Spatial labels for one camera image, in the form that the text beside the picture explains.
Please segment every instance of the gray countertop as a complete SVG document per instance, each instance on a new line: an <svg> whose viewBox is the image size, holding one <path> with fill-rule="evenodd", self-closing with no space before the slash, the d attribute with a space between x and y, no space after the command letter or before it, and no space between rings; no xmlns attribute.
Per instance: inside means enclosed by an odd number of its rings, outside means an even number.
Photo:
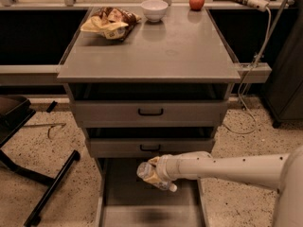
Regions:
<svg viewBox="0 0 303 227"><path fill-rule="evenodd" d="M58 75L60 82L201 82L240 80L205 9L171 6L160 23L142 17L124 42L81 32Z"/></svg>

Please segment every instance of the bowl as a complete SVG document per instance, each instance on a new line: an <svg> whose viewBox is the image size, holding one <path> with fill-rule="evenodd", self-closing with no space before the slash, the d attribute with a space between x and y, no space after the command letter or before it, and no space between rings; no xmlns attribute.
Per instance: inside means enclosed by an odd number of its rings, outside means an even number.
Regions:
<svg viewBox="0 0 303 227"><path fill-rule="evenodd" d="M169 4L162 0L147 0L141 3L144 16L151 22L159 22L166 14Z"/></svg>

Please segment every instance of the chip bag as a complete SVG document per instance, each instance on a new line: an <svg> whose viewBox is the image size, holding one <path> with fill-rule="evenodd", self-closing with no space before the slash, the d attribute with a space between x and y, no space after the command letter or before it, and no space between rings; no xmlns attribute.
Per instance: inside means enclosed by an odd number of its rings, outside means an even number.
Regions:
<svg viewBox="0 0 303 227"><path fill-rule="evenodd" d="M140 16L127 10L103 7L96 11L80 30L95 32L108 40L123 41L140 20Z"/></svg>

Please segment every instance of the floor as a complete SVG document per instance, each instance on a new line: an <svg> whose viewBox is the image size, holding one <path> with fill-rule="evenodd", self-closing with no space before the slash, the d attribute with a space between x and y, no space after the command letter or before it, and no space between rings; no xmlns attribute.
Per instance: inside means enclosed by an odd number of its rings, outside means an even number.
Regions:
<svg viewBox="0 0 303 227"><path fill-rule="evenodd" d="M68 104L60 101L54 111L45 110L53 98L44 103L32 100L37 113L28 125L66 123L48 128L22 128L2 148L20 166L55 177L69 154L76 149L81 156L73 164L62 184L41 214L41 227L95 226L100 174L84 145ZM303 122L272 128L272 117L259 98L246 102L256 118L256 129L249 134L231 132L221 126L216 134L214 157L236 157L291 152L303 143ZM254 121L231 99L224 124L233 131L250 131ZM0 226L23 226L28 215L45 192L45 186L19 177L0 167ZM203 180L205 204L210 227L271 226L276 193L254 186L217 179Z"/></svg>

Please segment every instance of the black chair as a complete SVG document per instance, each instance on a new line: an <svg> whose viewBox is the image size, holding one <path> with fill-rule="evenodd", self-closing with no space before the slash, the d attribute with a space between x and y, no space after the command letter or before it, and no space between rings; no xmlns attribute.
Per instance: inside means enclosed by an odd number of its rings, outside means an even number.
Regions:
<svg viewBox="0 0 303 227"><path fill-rule="evenodd" d="M56 178L50 178L39 172L18 166L11 161L8 155L1 150L1 147L3 147L34 114L36 114L36 111L30 109L29 106L30 101L24 96L0 96L0 165L2 164L5 168L18 175L48 186L44 195L25 222L25 227L39 224L41 220L39 214L43 210L48 199L61 182L67 170L71 167L72 163L80 159L80 154L74 150Z"/></svg>

